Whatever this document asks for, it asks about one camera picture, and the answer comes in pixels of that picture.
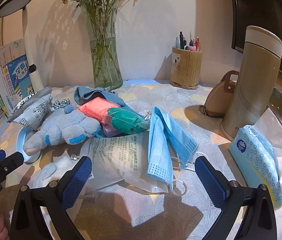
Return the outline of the silver snack packet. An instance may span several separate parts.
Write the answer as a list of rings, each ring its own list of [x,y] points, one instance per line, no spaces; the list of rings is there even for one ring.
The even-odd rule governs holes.
[[[52,88],[48,86],[22,99],[7,122],[16,122],[36,131],[50,111],[51,94]]]

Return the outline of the blue dotted tissue pack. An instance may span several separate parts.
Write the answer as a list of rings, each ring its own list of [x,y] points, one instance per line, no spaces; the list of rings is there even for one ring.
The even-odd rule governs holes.
[[[255,125],[238,129],[229,146],[248,187],[268,187],[275,209],[282,206],[282,126],[267,109]]]

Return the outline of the grey blue plush toy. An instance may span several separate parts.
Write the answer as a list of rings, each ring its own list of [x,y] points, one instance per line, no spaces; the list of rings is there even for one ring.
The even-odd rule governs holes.
[[[34,155],[47,146],[67,143],[76,145],[95,136],[101,130],[100,122],[86,116],[72,105],[57,109],[42,123],[40,130],[23,145],[27,155]]]

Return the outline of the white paper wrapper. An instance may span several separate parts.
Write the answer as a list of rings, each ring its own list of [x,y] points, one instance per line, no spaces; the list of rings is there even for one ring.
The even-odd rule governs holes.
[[[90,138],[80,150],[92,160],[92,175],[85,192],[98,191],[119,181],[149,193],[168,193],[166,183],[149,178],[149,133],[123,137]]]

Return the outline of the blue face mask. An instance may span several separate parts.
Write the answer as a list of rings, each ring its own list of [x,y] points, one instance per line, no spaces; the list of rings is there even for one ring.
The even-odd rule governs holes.
[[[173,184],[173,166],[169,146],[177,153],[181,168],[192,162],[198,143],[171,115],[153,107],[150,118],[148,143],[148,170],[151,179],[170,186]]]

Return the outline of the pink packet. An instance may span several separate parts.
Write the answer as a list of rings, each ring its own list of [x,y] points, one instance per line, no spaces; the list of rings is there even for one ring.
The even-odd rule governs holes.
[[[90,118],[98,120],[102,124],[110,125],[111,118],[107,113],[110,108],[120,108],[120,106],[101,97],[97,97],[87,103],[84,103],[78,108],[78,111]]]

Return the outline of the green packet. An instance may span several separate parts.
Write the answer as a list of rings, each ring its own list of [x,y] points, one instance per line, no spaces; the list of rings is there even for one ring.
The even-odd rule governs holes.
[[[110,125],[125,134],[142,133],[150,128],[149,120],[122,108],[109,108],[107,115]]]

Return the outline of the blue tape roll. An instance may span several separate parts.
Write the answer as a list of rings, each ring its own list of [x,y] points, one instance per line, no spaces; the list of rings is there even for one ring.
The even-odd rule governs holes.
[[[36,162],[40,157],[40,151],[37,152],[35,155],[27,155],[25,151],[23,150],[24,143],[34,134],[35,132],[28,128],[23,127],[20,129],[17,139],[16,139],[16,150],[20,153],[22,153],[24,157],[24,163],[26,164],[32,164]]]

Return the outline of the stack of books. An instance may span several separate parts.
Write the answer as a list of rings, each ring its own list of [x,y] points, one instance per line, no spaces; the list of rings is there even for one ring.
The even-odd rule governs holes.
[[[0,103],[6,116],[10,118],[16,111],[17,104],[33,93],[24,40],[15,40],[1,46]]]

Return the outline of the tan leather round purse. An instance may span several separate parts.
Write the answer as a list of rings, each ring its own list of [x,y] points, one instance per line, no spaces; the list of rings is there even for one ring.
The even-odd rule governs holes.
[[[209,93],[204,105],[199,106],[203,115],[212,118],[223,118],[233,98],[236,82],[232,76],[238,77],[239,72],[231,70],[225,73],[220,83],[218,83]]]

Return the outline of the beige thermos bottle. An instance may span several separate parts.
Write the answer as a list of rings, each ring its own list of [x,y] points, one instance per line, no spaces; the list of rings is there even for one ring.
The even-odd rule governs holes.
[[[233,98],[222,119],[224,136],[233,141],[238,129],[253,125],[267,107],[279,73],[282,41],[272,32],[249,25]]]

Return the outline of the white desk lamp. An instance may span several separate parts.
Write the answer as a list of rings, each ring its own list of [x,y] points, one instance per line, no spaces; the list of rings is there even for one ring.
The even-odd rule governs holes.
[[[42,79],[40,77],[37,66],[34,63],[31,44],[29,40],[29,29],[28,29],[28,11],[27,5],[32,0],[5,0],[0,5],[0,18],[11,15],[19,10],[22,10],[22,31],[25,44],[25,52],[29,64],[29,77],[35,92],[39,92],[44,88]]]

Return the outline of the bamboo pen holder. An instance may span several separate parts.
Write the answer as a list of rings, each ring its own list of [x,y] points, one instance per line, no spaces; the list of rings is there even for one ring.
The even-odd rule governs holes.
[[[170,84],[183,89],[197,89],[203,53],[172,48]]]

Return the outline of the pens in holder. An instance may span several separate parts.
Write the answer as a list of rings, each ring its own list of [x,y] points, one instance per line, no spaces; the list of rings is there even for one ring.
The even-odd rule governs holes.
[[[200,37],[194,37],[192,32],[189,33],[189,41],[185,39],[183,32],[180,31],[179,36],[176,37],[175,48],[189,51],[201,51]]]

